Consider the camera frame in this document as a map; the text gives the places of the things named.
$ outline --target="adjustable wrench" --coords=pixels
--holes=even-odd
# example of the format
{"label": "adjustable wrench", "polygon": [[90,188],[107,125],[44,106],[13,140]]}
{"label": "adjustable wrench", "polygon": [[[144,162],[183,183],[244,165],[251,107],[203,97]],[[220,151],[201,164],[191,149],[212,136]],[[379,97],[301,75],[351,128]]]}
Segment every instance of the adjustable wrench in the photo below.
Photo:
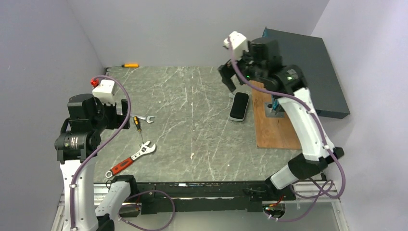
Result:
{"label": "adjustable wrench", "polygon": [[151,143],[150,141],[146,141],[144,144],[142,144],[140,150],[137,153],[133,154],[132,156],[128,157],[126,160],[120,162],[119,164],[111,168],[111,170],[106,172],[105,177],[111,178],[117,175],[119,172],[125,170],[125,168],[127,168],[133,162],[135,162],[137,158],[141,157],[142,155],[150,154],[154,152],[156,150],[156,144],[153,144],[151,147],[149,147],[150,143]]}

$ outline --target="wooden board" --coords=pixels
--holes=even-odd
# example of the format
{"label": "wooden board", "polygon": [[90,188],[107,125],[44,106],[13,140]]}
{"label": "wooden board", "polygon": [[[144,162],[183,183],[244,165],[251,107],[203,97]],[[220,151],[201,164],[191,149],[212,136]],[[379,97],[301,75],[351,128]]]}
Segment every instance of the wooden board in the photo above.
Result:
{"label": "wooden board", "polygon": [[[263,84],[251,83],[263,88]],[[271,102],[271,96],[252,89],[256,146],[258,148],[301,149],[299,139],[286,113],[284,118],[267,118],[264,103]]]}

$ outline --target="red connector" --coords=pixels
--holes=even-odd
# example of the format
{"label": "red connector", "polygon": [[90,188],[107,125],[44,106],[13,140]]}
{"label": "red connector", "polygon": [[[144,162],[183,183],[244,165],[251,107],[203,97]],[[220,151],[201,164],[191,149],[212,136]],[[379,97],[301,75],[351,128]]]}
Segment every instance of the red connector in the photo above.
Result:
{"label": "red connector", "polygon": [[91,85],[95,88],[96,86],[99,85],[99,79],[94,79],[94,78],[92,78],[92,79],[90,80],[90,83],[91,83]]}

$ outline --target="orange-handled screwdriver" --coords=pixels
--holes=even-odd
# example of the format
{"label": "orange-handled screwdriver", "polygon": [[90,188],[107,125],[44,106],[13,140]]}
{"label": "orange-handled screwdriver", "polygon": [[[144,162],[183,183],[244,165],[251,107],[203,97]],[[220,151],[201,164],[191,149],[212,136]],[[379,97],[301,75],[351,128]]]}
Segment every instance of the orange-handled screwdriver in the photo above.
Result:
{"label": "orange-handled screwdriver", "polygon": [[123,64],[122,67],[138,68],[138,67],[139,67],[139,64]]}
{"label": "orange-handled screwdriver", "polygon": [[140,133],[141,142],[144,143],[143,136],[141,135],[141,127],[140,127],[139,118],[137,116],[133,117],[133,122],[135,122],[136,128],[138,129],[138,132]]}

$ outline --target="dark gray box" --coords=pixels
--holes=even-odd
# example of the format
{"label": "dark gray box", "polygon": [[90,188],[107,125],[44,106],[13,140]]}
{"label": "dark gray box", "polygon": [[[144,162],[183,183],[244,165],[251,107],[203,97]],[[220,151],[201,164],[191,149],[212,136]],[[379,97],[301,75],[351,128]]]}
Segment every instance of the dark gray box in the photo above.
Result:
{"label": "dark gray box", "polygon": [[350,114],[322,38],[267,28],[262,37],[278,41],[284,65],[302,69],[319,116],[342,119]]}

